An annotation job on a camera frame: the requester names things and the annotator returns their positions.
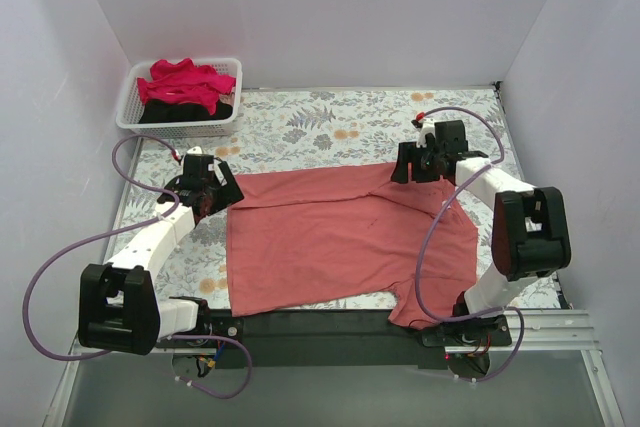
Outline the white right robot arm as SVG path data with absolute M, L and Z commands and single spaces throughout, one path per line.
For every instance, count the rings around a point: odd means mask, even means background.
M 555 187 L 536 187 L 501 170 L 497 161 L 468 146 L 460 120 L 412 122 L 413 142 L 398 147 L 393 182 L 447 180 L 467 191 L 493 213 L 489 269 L 462 292 L 448 322 L 501 314 L 526 287 L 567 267 L 571 246 L 563 195 Z

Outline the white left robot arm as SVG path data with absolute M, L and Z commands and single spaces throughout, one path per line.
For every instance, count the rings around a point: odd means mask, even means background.
M 82 346 L 146 355 L 176 334 L 209 335 L 206 301 L 159 301 L 155 282 L 171 254 L 205 218 L 244 199 L 228 163 L 192 150 L 182 173 L 157 198 L 151 224 L 102 265 L 81 274 L 78 339 Z

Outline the salmon pink t-shirt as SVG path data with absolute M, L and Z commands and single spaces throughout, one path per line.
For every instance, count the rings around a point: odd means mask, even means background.
M 444 180 L 397 184 L 392 164 L 243 174 L 227 215 L 232 313 L 376 292 L 401 327 L 448 316 L 476 280 L 477 229 Z

